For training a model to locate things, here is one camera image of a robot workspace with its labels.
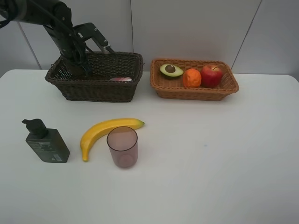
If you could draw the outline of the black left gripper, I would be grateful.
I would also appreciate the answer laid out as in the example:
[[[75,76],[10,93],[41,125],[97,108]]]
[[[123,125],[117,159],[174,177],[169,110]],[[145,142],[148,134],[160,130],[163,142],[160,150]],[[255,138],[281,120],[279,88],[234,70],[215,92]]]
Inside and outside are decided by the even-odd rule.
[[[43,25],[43,27],[66,61],[73,66],[88,67],[85,43],[78,43],[65,29],[54,23],[52,25]]]

